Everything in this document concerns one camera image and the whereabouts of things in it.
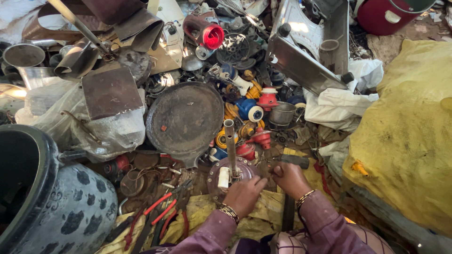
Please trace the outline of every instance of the hand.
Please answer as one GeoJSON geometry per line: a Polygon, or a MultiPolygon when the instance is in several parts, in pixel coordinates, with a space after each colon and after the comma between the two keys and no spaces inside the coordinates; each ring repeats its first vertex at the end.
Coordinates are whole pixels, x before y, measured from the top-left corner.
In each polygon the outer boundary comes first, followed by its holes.
{"type": "Polygon", "coordinates": [[[278,162],[269,172],[272,174],[275,183],[295,200],[300,199],[312,190],[300,166],[278,162]]]}
{"type": "Polygon", "coordinates": [[[259,198],[260,192],[264,189],[268,180],[261,179],[255,175],[250,180],[243,180],[233,183],[229,188],[223,204],[234,209],[241,220],[250,214],[259,198]]]}

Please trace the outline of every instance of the tool handle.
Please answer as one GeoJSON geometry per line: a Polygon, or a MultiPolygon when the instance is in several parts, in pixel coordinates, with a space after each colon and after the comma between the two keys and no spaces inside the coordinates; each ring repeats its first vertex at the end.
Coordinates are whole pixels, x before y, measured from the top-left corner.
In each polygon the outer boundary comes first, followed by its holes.
{"type": "Polygon", "coordinates": [[[163,197],[161,197],[159,200],[157,200],[150,208],[148,208],[145,212],[144,215],[146,216],[148,213],[150,213],[152,211],[152,209],[154,209],[158,204],[160,204],[162,201],[164,201],[165,199],[171,197],[171,195],[173,195],[173,193],[168,193],[166,195],[164,195],[163,197]]]}
{"type": "Polygon", "coordinates": [[[188,231],[190,225],[188,224],[187,211],[182,211],[182,216],[184,217],[184,239],[188,237],[188,231]]]}
{"type": "Polygon", "coordinates": [[[162,229],[162,231],[160,232],[160,240],[162,240],[163,236],[165,235],[166,227],[167,227],[168,224],[170,223],[170,220],[171,220],[174,216],[176,216],[176,213],[177,213],[177,209],[174,209],[174,212],[171,213],[171,215],[170,215],[168,218],[166,218],[165,224],[163,225],[163,229],[162,229]]]}
{"type": "Polygon", "coordinates": [[[165,216],[165,214],[167,214],[168,211],[171,210],[171,208],[173,208],[173,206],[176,204],[176,202],[177,202],[177,199],[174,199],[174,200],[171,202],[171,204],[168,206],[168,208],[167,208],[165,211],[163,211],[163,213],[160,214],[160,215],[152,222],[152,225],[155,225],[161,218],[163,218],[163,216],[165,216]]]}
{"type": "Polygon", "coordinates": [[[157,225],[154,229],[154,238],[152,238],[151,247],[158,246],[160,244],[160,232],[162,231],[163,224],[165,222],[163,220],[158,221],[157,225]]]}
{"type": "Polygon", "coordinates": [[[114,228],[110,234],[107,236],[105,241],[107,243],[113,242],[124,230],[126,230],[127,227],[129,227],[130,223],[133,221],[133,216],[127,217],[125,221],[123,221],[119,226],[114,228]]]}

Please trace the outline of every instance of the metal frame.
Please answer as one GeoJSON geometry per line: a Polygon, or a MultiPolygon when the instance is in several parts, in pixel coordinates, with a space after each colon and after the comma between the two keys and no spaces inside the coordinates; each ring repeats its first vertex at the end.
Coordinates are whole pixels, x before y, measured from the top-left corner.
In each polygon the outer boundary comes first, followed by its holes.
{"type": "Polygon", "coordinates": [[[349,7],[347,0],[312,2],[326,15],[323,24],[311,22],[303,14],[297,0],[282,0],[265,60],[307,90],[319,95],[327,88],[347,88],[336,75],[348,72],[349,7]],[[287,37],[278,33],[278,28],[284,23],[291,25],[287,37]],[[332,51],[320,50],[320,44],[328,39],[338,40],[339,47],[332,51]]]}

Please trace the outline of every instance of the red pipe fitting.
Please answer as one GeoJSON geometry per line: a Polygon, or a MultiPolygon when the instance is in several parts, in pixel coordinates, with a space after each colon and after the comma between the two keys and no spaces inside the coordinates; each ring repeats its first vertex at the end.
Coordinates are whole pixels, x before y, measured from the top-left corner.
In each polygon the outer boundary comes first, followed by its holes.
{"type": "Polygon", "coordinates": [[[208,49],[217,49],[223,43],[225,33],[221,26],[210,23],[202,16],[187,15],[182,24],[187,36],[208,49]]]}
{"type": "Polygon", "coordinates": [[[264,109],[264,111],[270,111],[273,107],[279,105],[276,101],[276,94],[278,92],[275,88],[264,88],[262,89],[262,96],[259,98],[259,102],[256,103],[264,109]]]}
{"type": "Polygon", "coordinates": [[[254,154],[255,150],[256,150],[255,144],[244,144],[244,145],[238,146],[235,149],[235,152],[238,157],[242,157],[249,161],[252,161],[252,160],[256,159],[255,154],[254,154]]]}
{"type": "Polygon", "coordinates": [[[250,140],[247,140],[246,143],[256,142],[260,144],[262,149],[268,150],[270,149],[270,133],[271,131],[265,131],[264,128],[258,127],[256,128],[256,134],[251,136],[250,140]]]}

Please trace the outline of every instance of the yellow sack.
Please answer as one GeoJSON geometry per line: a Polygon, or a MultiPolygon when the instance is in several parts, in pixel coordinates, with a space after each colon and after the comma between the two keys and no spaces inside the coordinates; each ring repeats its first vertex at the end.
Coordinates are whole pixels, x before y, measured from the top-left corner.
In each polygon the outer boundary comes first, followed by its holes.
{"type": "Polygon", "coordinates": [[[452,237],[452,43],[404,40],[377,91],[350,137],[344,176],[452,237]]]}

